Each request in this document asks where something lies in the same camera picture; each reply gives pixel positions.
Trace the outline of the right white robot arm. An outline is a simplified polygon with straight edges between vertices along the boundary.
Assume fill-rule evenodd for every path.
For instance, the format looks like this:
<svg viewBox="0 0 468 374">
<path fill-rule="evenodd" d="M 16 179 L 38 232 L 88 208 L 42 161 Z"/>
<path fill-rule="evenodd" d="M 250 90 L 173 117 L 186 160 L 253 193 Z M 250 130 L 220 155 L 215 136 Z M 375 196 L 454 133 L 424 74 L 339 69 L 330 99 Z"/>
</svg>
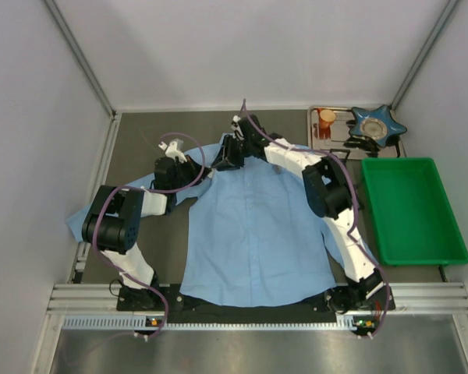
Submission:
<svg viewBox="0 0 468 374">
<path fill-rule="evenodd" d="M 310 209 L 329 227 L 342 257 L 347 286 L 343 291 L 328 292 L 328 307 L 347 312 L 388 289 L 378 261 L 367 250 L 357 227 L 359 204 L 345 165 L 327 151 L 315 152 L 276 133 L 268 135 L 256 115 L 236 115 L 231 127 L 233 134 L 222 141 L 213 168 L 240 169 L 248 157 L 255 157 L 285 169 L 303 181 Z"/>
</svg>

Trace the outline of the light blue shirt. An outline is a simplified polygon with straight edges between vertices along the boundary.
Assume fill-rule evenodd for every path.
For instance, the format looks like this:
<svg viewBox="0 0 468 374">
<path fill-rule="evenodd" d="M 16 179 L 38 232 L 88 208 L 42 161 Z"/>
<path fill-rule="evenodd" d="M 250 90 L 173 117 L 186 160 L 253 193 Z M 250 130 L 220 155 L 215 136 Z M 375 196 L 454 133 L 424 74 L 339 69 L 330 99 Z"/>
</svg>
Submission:
<svg viewBox="0 0 468 374">
<path fill-rule="evenodd" d="M 249 158 L 177 194 L 189 211 L 182 294 L 216 305 L 280 306 L 335 286 L 334 259 L 364 280 L 374 257 L 346 211 L 337 221 L 314 214 L 303 181 Z"/>
</svg>

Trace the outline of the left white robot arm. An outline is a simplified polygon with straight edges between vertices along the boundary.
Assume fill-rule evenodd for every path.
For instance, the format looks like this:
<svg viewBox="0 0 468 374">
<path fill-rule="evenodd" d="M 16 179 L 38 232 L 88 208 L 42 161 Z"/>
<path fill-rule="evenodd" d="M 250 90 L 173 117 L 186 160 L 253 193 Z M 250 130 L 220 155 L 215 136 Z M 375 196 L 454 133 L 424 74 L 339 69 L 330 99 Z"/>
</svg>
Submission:
<svg viewBox="0 0 468 374">
<path fill-rule="evenodd" d="M 199 185 L 210 172 L 188 155 L 161 157 L 155 162 L 153 177 L 142 187 L 99 188 L 81 226 L 81 238 L 95 244 L 96 252 L 118 268 L 119 301 L 142 310 L 161 301 L 150 289 L 159 289 L 158 277 L 137 245 L 141 217 L 170 213 L 177 204 L 178 190 Z"/>
</svg>

